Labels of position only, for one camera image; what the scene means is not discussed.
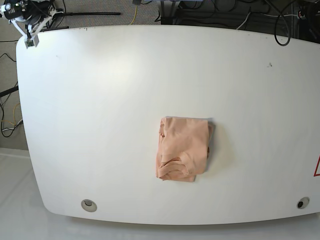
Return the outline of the table grommet hole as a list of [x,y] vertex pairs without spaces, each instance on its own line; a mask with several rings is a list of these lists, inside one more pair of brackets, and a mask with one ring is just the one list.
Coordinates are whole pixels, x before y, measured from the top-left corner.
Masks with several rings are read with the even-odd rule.
[[97,210],[97,205],[92,200],[89,200],[89,199],[82,200],[81,207],[89,213],[93,213]]
[[304,208],[306,208],[308,206],[309,203],[310,203],[310,198],[309,197],[303,197],[297,202],[296,207],[298,209],[304,209]]

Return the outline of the red warning triangle sticker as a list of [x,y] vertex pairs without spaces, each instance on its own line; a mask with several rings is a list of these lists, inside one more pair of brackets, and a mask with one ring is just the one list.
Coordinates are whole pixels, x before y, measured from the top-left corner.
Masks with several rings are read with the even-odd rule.
[[318,158],[313,176],[314,177],[320,176],[320,157]]

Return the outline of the peach T-shirt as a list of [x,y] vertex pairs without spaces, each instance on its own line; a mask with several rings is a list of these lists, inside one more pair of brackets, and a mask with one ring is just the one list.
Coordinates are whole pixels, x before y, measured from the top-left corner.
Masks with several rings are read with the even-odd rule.
[[206,170],[215,128],[207,119],[163,117],[158,131],[156,177],[163,181],[194,182]]

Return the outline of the left table grommet hole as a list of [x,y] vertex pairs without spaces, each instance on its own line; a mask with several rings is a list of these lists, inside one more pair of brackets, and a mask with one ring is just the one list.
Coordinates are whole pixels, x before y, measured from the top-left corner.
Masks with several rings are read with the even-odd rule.
[[97,205],[92,200],[89,200],[89,199],[82,200],[81,207],[89,213],[93,213],[97,210]]

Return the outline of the right table grommet hole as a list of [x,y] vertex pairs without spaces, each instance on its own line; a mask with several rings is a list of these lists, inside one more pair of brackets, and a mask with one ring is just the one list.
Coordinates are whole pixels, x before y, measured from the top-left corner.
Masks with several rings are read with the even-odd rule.
[[309,203],[310,203],[310,198],[309,197],[303,197],[297,202],[296,207],[298,209],[304,209],[304,208],[306,208],[308,206]]

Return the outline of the black tripod stand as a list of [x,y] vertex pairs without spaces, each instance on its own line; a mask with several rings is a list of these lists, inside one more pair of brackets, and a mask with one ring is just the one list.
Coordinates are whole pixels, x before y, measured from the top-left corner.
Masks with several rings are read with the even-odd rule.
[[58,9],[62,9],[64,11],[64,13],[59,14],[58,16],[55,16],[53,18],[53,20],[50,20],[45,26],[46,29],[50,29],[57,19],[59,19],[59,18],[60,19],[64,19],[64,17],[73,17],[73,16],[119,16],[119,15],[121,15],[120,12],[67,12],[65,2],[63,2],[62,4],[63,4],[63,8],[57,8],[56,5],[55,5],[55,7],[56,7],[57,10]]

